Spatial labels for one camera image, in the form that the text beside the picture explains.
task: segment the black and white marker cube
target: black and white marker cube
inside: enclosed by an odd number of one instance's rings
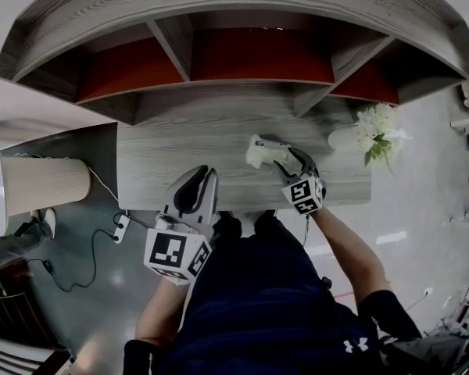
[[[149,229],[144,265],[175,284],[193,281],[212,249],[205,236]]]
[[[286,186],[282,191],[301,215],[313,213],[323,207],[323,186],[315,177]]]

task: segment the white vase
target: white vase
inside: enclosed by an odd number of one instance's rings
[[[328,144],[337,152],[362,152],[358,145],[358,127],[356,125],[334,130],[328,136]]]

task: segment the red shelf backing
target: red shelf backing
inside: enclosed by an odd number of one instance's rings
[[[337,86],[331,95],[399,104],[396,86],[382,69],[382,65],[375,59],[359,68]]]
[[[330,56],[300,30],[197,30],[192,80],[282,79],[332,84]]]
[[[76,101],[180,82],[181,75],[159,42],[151,37],[89,56]]]

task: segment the tiled floor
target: tiled floor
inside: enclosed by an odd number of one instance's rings
[[[453,311],[458,291],[469,284],[469,230],[449,223],[469,203],[469,149],[465,137],[449,127],[458,110],[455,95],[442,91],[402,108],[403,129],[412,137],[393,160],[394,175],[374,166],[373,194],[367,205],[342,206],[333,212],[378,253],[392,288],[406,307],[433,292],[410,310],[422,330]],[[9,153],[70,155],[84,159],[116,190],[116,128],[79,130],[19,146]],[[99,184],[82,203],[61,206],[58,237],[30,258],[49,258],[63,284],[91,276],[90,236],[94,229],[114,229],[117,204]],[[152,213],[136,213],[152,223]],[[278,213],[301,238],[304,220],[291,210]],[[53,330],[78,355],[73,375],[122,373],[123,346],[152,295],[158,277],[142,264],[145,229],[131,224],[121,245],[96,241],[98,277],[89,289],[62,293],[41,266],[34,266],[34,286]],[[338,300],[352,305],[351,287],[311,223],[306,249],[320,275],[334,282]]]

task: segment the person's arm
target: person's arm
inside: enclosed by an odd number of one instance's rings
[[[165,347],[176,337],[189,284],[176,286],[162,278],[138,325],[135,338],[158,347]]]
[[[351,282],[356,305],[375,291],[391,291],[384,267],[361,237],[326,208],[316,211],[313,219]]]

